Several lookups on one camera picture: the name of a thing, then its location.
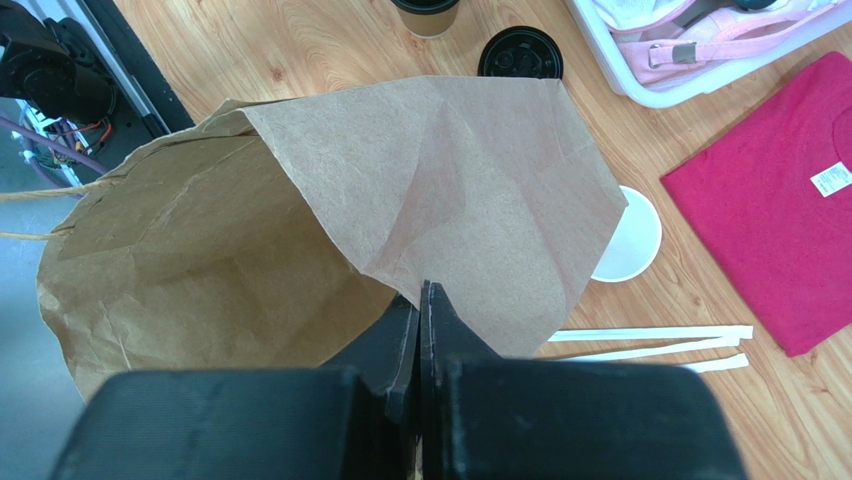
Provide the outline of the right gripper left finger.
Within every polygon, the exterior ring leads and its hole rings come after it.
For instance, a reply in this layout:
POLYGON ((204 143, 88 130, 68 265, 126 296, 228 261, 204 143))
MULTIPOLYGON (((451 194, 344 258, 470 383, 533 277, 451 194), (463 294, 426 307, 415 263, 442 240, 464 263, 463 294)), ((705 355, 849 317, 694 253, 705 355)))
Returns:
POLYGON ((313 369, 134 371, 106 381, 55 479, 410 479, 419 313, 394 298, 313 369))

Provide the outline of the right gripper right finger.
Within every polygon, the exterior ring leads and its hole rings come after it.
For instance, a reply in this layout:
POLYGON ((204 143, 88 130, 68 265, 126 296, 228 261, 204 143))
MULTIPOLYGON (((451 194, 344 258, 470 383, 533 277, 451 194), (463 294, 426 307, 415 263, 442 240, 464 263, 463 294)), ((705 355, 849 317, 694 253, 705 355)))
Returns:
POLYGON ((421 290, 427 479, 743 479, 714 395, 682 367, 505 359, 421 290))

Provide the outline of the brown paper bag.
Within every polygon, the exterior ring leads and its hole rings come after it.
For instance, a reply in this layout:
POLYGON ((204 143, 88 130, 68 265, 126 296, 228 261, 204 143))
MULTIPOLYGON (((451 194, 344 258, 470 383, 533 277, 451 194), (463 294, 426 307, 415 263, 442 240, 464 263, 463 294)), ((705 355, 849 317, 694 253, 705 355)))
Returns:
POLYGON ((78 194, 36 286, 84 399, 130 370, 317 366, 428 280, 529 357, 627 205, 560 81, 451 76, 229 101, 78 194))

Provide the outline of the paper coffee cup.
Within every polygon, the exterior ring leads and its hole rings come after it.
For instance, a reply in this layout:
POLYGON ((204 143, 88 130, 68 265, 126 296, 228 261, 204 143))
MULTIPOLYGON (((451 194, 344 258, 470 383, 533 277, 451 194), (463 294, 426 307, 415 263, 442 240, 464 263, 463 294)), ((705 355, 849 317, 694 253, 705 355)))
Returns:
POLYGON ((458 6, 434 14, 416 14, 397 10, 403 25, 415 36, 435 38, 443 35, 454 23, 458 6))
POLYGON ((656 207, 639 191, 620 187, 628 205, 591 279, 603 283, 631 280, 649 268, 662 243, 662 222, 656 207))

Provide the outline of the black coffee cup lid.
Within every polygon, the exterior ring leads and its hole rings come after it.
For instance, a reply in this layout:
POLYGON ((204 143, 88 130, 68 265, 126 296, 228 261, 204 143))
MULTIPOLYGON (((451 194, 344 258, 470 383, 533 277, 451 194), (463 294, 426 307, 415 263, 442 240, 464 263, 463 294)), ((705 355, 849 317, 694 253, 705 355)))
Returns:
POLYGON ((391 0, 400 10, 415 15, 437 15, 454 8, 459 0, 391 0))

